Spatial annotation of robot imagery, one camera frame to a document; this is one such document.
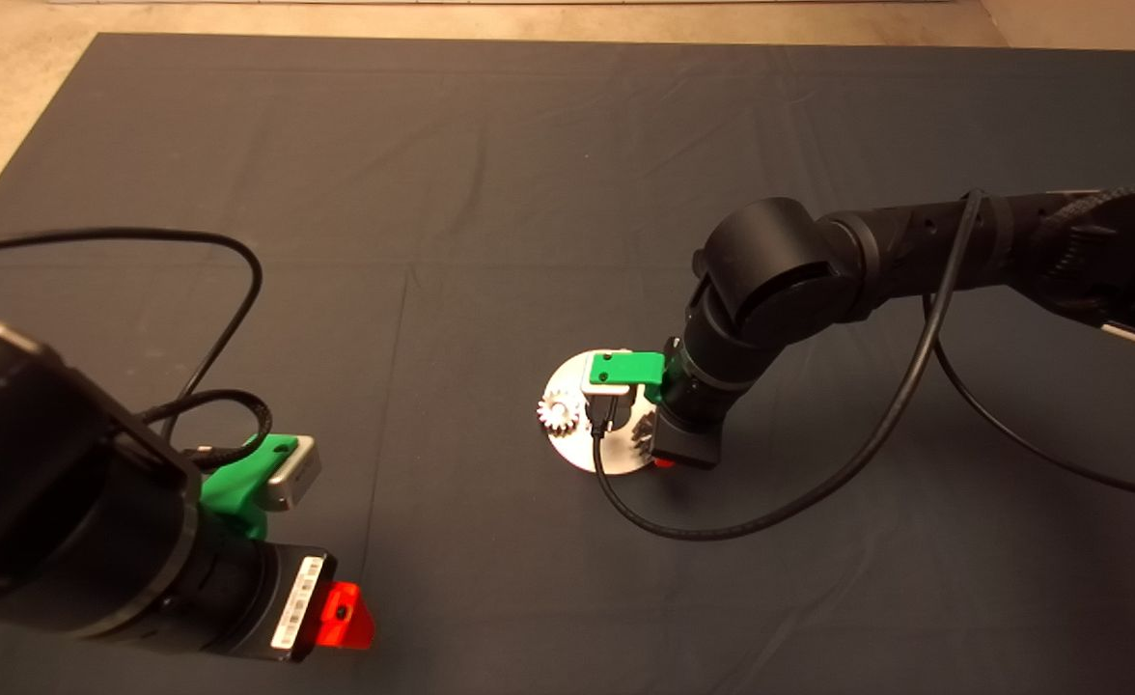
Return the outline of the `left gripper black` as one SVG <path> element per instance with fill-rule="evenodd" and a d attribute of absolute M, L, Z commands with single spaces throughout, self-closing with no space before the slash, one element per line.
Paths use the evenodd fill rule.
<path fill-rule="evenodd" d="M 317 646 L 365 651 L 375 617 L 355 581 L 334 581 L 337 558 L 316 546 L 262 542 L 262 581 L 235 639 L 235 656 L 301 663 Z"/>

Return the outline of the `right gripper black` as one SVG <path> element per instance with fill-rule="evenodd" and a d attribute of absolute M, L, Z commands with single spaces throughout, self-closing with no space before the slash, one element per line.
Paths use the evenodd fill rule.
<path fill-rule="evenodd" d="M 673 470 L 676 464 L 693 469 L 716 469 L 722 461 L 725 409 L 714 404 L 678 412 L 659 404 L 651 421 L 651 466 Z"/>

